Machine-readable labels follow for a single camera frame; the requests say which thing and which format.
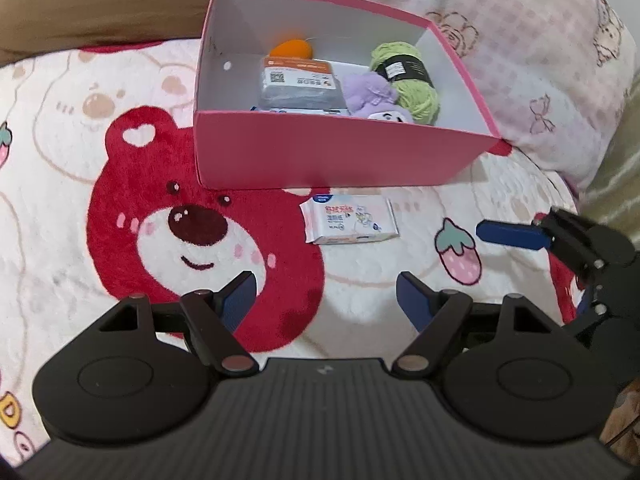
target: yarn label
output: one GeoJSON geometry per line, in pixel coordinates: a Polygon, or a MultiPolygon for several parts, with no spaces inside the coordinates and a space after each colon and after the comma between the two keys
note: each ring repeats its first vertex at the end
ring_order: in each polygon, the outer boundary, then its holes
{"type": "Polygon", "coordinates": [[[335,90],[331,66],[324,61],[264,58],[264,81],[270,86],[296,86],[335,90]]]}
{"type": "Polygon", "coordinates": [[[385,59],[376,68],[376,72],[390,83],[405,79],[417,79],[433,86],[423,63],[417,57],[408,54],[398,54],[385,59]]]}

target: metal screw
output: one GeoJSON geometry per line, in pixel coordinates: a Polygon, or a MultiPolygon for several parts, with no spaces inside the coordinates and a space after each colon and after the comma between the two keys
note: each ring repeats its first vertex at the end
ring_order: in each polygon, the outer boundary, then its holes
{"type": "Polygon", "coordinates": [[[421,372],[429,367],[429,360],[421,355],[403,355],[397,362],[405,372],[421,372]]]}
{"type": "Polygon", "coordinates": [[[246,355],[230,355],[222,359],[222,367],[229,372],[245,372],[254,366],[254,360],[246,355]]]}

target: heart shape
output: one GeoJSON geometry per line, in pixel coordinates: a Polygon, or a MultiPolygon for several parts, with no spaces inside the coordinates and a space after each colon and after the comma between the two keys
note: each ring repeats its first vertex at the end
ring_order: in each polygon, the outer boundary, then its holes
{"type": "Polygon", "coordinates": [[[129,128],[122,133],[122,139],[132,146],[142,148],[156,136],[156,128],[152,124],[141,124],[137,128],[129,128]]]}

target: bow print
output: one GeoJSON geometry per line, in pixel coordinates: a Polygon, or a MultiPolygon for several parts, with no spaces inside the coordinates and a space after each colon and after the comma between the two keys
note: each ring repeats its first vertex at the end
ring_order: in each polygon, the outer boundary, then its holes
{"type": "Polygon", "coordinates": [[[529,101],[529,110],[534,115],[534,121],[529,129],[530,134],[541,134],[544,131],[552,132],[556,129],[556,125],[549,119],[545,119],[545,115],[549,112],[549,103],[551,98],[545,94],[540,99],[529,101]]]}

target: packaged item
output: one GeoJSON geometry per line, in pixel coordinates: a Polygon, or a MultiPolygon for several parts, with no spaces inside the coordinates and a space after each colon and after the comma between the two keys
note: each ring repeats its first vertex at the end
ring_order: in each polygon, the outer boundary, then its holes
{"type": "MultiPolygon", "coordinates": [[[[259,110],[257,106],[251,108],[251,111],[259,110]]],[[[304,108],[270,108],[264,110],[268,112],[278,112],[279,114],[306,114],[306,115],[337,115],[341,117],[350,117],[350,113],[346,108],[336,108],[334,110],[305,110],[304,108]]]]}
{"type": "Polygon", "coordinates": [[[398,236],[391,202],[382,195],[314,195],[300,209],[307,243],[354,244],[398,236]]]}
{"type": "Polygon", "coordinates": [[[260,71],[258,108],[329,110],[346,104],[329,63],[267,56],[260,71]]]}

